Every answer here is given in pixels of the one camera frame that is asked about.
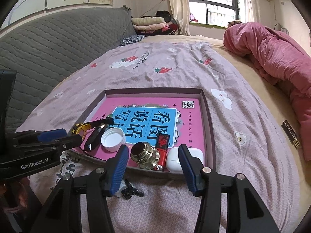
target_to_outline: window frame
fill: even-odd
[[[232,6],[224,4],[224,3],[212,2],[212,1],[208,1],[208,0],[189,0],[189,2],[199,2],[199,3],[211,4],[211,5],[215,5],[215,6],[220,6],[220,7],[232,9],[232,10],[234,10],[235,20],[239,20],[240,8],[238,6],[238,4],[239,4],[238,0],[232,0]],[[208,8],[207,8],[207,6],[206,6],[206,24],[209,24],[208,23]]]

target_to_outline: cartoon print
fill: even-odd
[[[93,93],[93,92],[95,92],[96,91],[96,89],[92,89],[92,90],[90,90],[87,94],[89,95],[89,94],[91,94],[91,93]]]
[[[240,132],[235,132],[234,135],[236,136],[235,140],[240,144],[240,145],[245,145],[246,143],[246,136],[243,133]]]
[[[110,68],[128,67],[132,64],[135,64],[137,59],[138,59],[138,57],[135,57],[135,56],[124,58],[119,62],[112,63]]]
[[[212,59],[209,58],[208,60],[200,60],[200,63],[202,63],[204,65],[209,65],[211,61],[212,61]]]
[[[71,176],[74,175],[74,172],[76,170],[76,165],[79,163],[80,159],[79,158],[72,158],[71,154],[69,153],[64,153],[61,156],[61,169],[59,173],[56,174],[55,179],[55,185],[52,186],[50,189],[53,191],[54,187],[56,184],[59,182],[59,180],[65,175],[65,174],[70,174]]]
[[[214,77],[216,80],[219,79],[219,74],[214,74],[214,73],[212,72],[212,75],[213,75],[213,77]]]
[[[146,51],[146,52],[141,56],[141,58],[139,59],[139,61],[137,62],[136,66],[133,67],[133,69],[137,68],[139,64],[145,63],[149,55],[150,55],[150,51]]]
[[[220,100],[226,109],[232,110],[231,104],[232,101],[227,97],[227,93],[225,91],[219,91],[217,89],[211,89],[212,95]]]
[[[54,95],[53,97],[59,98],[59,97],[62,97],[63,94],[64,94],[64,91],[61,91],[61,92],[59,92],[58,94]]]
[[[161,67],[161,68],[156,68],[155,72],[160,73],[160,74],[165,74],[168,71],[172,70],[173,68],[166,68],[166,67]]]

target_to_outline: strawberry print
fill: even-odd
[[[200,63],[202,63],[204,65],[209,65],[211,61],[212,61],[212,59],[209,58],[208,60],[200,60]]]
[[[122,59],[121,62],[127,62],[127,61],[131,62],[131,61],[136,60],[136,59],[138,59],[138,57],[132,56],[132,57]]]
[[[166,68],[166,67],[161,67],[161,68],[156,68],[155,72],[160,73],[160,74],[165,74],[168,71],[172,70],[173,68]]]

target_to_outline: pink bedsheet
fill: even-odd
[[[259,23],[228,28],[224,45],[238,56],[249,56],[259,74],[290,97],[301,125],[304,158],[311,160],[311,58],[287,34]]]

